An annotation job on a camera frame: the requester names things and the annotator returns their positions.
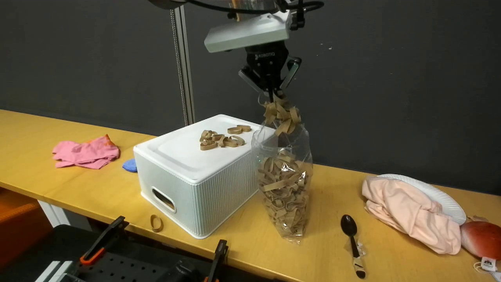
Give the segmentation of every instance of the red object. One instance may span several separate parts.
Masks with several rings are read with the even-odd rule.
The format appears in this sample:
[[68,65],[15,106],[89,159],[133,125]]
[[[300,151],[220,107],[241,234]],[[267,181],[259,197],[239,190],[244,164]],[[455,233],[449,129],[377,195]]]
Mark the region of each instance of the red object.
[[84,256],[79,258],[79,266],[89,267],[93,266],[103,255],[104,255],[104,248],[100,248],[97,253],[92,255],[90,259],[86,259]]
[[501,261],[501,228],[486,222],[468,222],[460,228],[461,247],[475,258]]
[[51,233],[34,200],[0,189],[0,272]]

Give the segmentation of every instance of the wooden table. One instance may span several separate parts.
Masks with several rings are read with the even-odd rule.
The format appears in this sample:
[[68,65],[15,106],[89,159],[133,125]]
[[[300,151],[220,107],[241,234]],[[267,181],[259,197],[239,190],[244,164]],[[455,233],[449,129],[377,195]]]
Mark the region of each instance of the wooden table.
[[[54,168],[51,148],[57,142],[84,143],[101,135],[109,135],[120,146],[118,161],[100,172]],[[103,223],[123,215],[131,233],[208,259],[217,240],[225,239],[230,266],[266,278],[302,282],[358,281],[347,239],[339,229],[341,215],[349,214],[358,223],[358,240],[366,248],[366,281],[493,281],[472,269],[475,259],[468,253],[436,256],[378,223],[364,212],[360,197],[360,186],[367,175],[328,167],[314,167],[309,223],[299,244],[278,237],[266,219],[258,193],[211,237],[195,240],[145,203],[139,195],[137,176],[122,170],[122,164],[133,157],[131,148],[150,139],[153,137],[0,110],[0,187]],[[501,225],[499,197],[454,189],[443,192],[468,217]],[[150,215],[164,222],[162,233],[151,233]]]

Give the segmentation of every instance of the black tool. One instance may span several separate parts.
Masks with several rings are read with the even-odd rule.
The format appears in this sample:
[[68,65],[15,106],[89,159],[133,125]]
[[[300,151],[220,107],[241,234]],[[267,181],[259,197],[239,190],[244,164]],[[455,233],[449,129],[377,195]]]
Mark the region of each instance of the black tool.
[[360,280],[364,278],[364,269],[361,264],[361,258],[355,244],[355,236],[356,236],[356,225],[355,220],[352,220],[349,215],[342,215],[341,219],[341,229],[342,233],[349,237],[349,244],[350,244],[350,253],[353,256],[353,269],[355,273]]
[[92,247],[79,258],[79,266],[93,266],[104,251],[118,239],[123,229],[128,226],[123,217],[115,219],[92,244]]
[[216,282],[219,276],[219,270],[223,264],[225,255],[228,253],[228,247],[225,240],[219,240],[216,253],[214,253],[214,261],[212,266],[209,267],[208,276],[205,278],[203,282]]

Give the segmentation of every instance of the black spoon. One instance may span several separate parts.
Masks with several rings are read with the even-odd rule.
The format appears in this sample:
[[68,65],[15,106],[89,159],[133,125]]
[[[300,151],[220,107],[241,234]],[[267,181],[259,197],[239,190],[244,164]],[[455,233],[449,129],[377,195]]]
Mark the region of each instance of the black spoon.
[[358,278],[364,278],[364,269],[361,264],[361,258],[355,244],[355,236],[356,236],[356,225],[355,220],[352,220],[349,215],[342,215],[341,219],[341,229],[342,233],[349,237],[350,244],[350,253],[353,256],[353,269]]

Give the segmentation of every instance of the pink cloth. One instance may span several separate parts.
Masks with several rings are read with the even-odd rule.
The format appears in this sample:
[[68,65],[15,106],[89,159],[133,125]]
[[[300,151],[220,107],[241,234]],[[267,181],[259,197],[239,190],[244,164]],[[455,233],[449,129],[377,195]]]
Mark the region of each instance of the pink cloth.
[[53,151],[56,168],[81,167],[89,170],[100,170],[111,161],[120,156],[120,150],[112,145],[108,135],[95,139],[89,143],[61,142]]
[[366,209],[385,225],[421,242],[436,255],[460,251],[458,226],[441,214],[439,204],[411,186],[385,178],[369,178],[361,186]]

